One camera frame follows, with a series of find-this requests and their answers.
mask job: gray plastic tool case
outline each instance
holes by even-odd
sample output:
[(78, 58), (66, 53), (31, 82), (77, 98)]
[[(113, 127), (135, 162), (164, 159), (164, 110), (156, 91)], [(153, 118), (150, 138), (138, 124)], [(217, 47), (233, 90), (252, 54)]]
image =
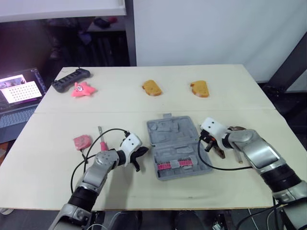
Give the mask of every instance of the gray plastic tool case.
[[(212, 168), (202, 163), (197, 153), (198, 133), (189, 116), (172, 117), (147, 122), (156, 176), (169, 180), (184, 176), (208, 173)], [(211, 164), (207, 152), (201, 145), (202, 158)], [(192, 160), (192, 166), (180, 167), (178, 160)], [(171, 169), (158, 170), (158, 165), (170, 163)]]

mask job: pink tool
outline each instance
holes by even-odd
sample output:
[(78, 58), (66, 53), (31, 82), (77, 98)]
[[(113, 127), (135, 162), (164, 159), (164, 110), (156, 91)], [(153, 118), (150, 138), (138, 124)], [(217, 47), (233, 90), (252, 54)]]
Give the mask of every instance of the pink tool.
[(73, 139), (77, 150), (83, 150), (91, 146), (91, 138), (89, 135), (82, 135)]
[[(180, 167), (193, 165), (192, 160), (178, 160)], [(158, 170), (171, 169), (172, 166), (169, 162), (158, 164)]]
[(96, 91), (95, 88), (89, 86), (86, 82), (80, 84), (75, 82), (75, 89), (72, 91), (72, 97), (90, 96)]
[[(103, 134), (101, 126), (98, 126), (98, 131), (99, 131), (100, 135)], [(101, 140), (101, 142), (100, 142), (100, 149), (101, 149), (101, 151), (108, 151), (109, 149), (108, 149), (108, 147), (106, 145), (104, 137), (101, 136), (100, 140)]]

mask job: black cable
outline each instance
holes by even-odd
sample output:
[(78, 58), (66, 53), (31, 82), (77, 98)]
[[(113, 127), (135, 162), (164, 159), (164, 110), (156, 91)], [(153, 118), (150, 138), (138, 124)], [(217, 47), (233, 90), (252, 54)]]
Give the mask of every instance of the black cable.
[[(273, 197), (273, 205), (276, 206), (276, 201), (275, 198)], [(275, 218), (275, 228), (276, 230), (279, 230), (279, 226), (278, 226), (278, 219), (277, 219), (277, 208), (274, 208), (274, 218)]]
[(265, 212), (265, 211), (268, 211), (268, 210), (277, 208), (277, 207), (279, 207), (280, 205), (281, 205), (281, 204), (276, 204), (276, 205), (274, 205), (274, 206), (272, 206), (272, 207), (268, 207), (268, 208), (266, 208), (266, 209), (264, 209), (264, 210), (262, 210), (262, 211), (256, 212), (256, 213), (254, 213), (254, 214), (251, 214), (251, 215), (249, 215), (249, 216), (247, 216), (247, 217), (241, 219), (240, 222), (238, 223), (238, 225), (236, 226), (236, 230), (239, 230), (240, 226), (241, 226), (247, 219), (249, 219), (249, 218), (251, 218), (251, 217), (254, 217), (254, 216), (257, 216), (257, 215), (261, 214), (262, 212)]
[[(90, 151), (91, 151), (93, 145), (94, 145), (104, 134), (106, 134), (107, 132), (113, 131), (113, 130), (123, 131), (123, 132), (125, 133), (125, 135), (127, 135), (127, 134), (129, 133), (128, 131), (126, 131), (126, 130), (124, 130), (124, 129), (122, 129), (122, 128), (112, 128), (112, 129), (108, 129), (106, 132), (103, 132), (103, 133), (100, 134), (99, 137), (97, 137), (97, 139), (94, 140), (94, 142), (91, 144), (90, 148), (89, 148), (88, 151), (87, 151), (86, 159), (87, 159), (88, 155), (90, 154)], [(83, 173), (85, 173), (85, 171), (86, 171), (86, 163), (84, 164)]]
[(81, 155), (82, 155), (82, 157), (83, 157), (83, 160), (85, 160), (85, 161), (86, 161), (85, 163), (87, 164), (88, 161), (86, 160), (85, 155), (83, 154), (83, 150), (81, 149), (80, 152), (81, 152)]
[[(94, 157), (94, 156), (96, 156), (96, 154), (95, 154), (95, 155), (92, 155), (92, 156), (90, 156), (90, 157), (88, 157), (88, 158), (86, 158), (86, 159), (87, 159), (87, 160), (88, 160), (88, 159), (91, 159), (91, 158)], [(73, 188), (72, 188), (73, 176), (75, 175), (75, 173), (76, 173), (77, 169), (80, 167), (80, 165), (82, 165), (84, 162), (85, 162), (85, 160), (83, 160), (80, 164), (78, 164), (78, 165), (75, 167), (75, 169), (73, 170), (73, 172), (72, 172), (72, 175), (71, 175), (71, 193), (73, 193)]]
[(200, 150), (200, 148), (201, 148), (201, 139), (198, 140), (198, 144), (197, 144), (198, 156), (199, 156), (201, 162), (203, 162), (205, 165), (207, 165), (207, 166), (210, 167), (210, 168), (217, 169), (217, 170), (223, 170), (223, 171), (236, 171), (236, 170), (243, 170), (243, 169), (252, 169), (251, 166), (241, 167), (241, 168), (233, 168), (233, 169), (222, 169), (222, 168), (214, 167), (214, 166), (208, 164), (207, 162), (205, 162), (205, 161), (203, 160), (203, 158), (201, 157), (201, 150)]

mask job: toast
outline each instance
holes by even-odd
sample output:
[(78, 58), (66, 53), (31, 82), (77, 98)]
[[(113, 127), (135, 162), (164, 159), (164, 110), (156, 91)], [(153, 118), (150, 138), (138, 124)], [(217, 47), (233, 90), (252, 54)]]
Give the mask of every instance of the toast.
[(153, 80), (148, 80), (144, 82), (142, 88), (145, 89), (146, 93), (149, 96), (159, 96), (162, 93), (159, 86)]
[(198, 80), (195, 82), (192, 82), (191, 85), (192, 92), (198, 96), (198, 97), (208, 97), (209, 91), (207, 88), (207, 84), (204, 80)]

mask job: pink starfish toy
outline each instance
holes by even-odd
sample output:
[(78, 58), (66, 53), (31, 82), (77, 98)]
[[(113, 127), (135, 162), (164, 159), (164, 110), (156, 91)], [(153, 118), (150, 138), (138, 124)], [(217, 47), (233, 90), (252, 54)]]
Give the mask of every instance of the pink starfish toy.
[(90, 96), (96, 91), (95, 88), (89, 86), (86, 82), (81, 82), (80, 84), (75, 82), (75, 89), (72, 91), (72, 97), (82, 97)]

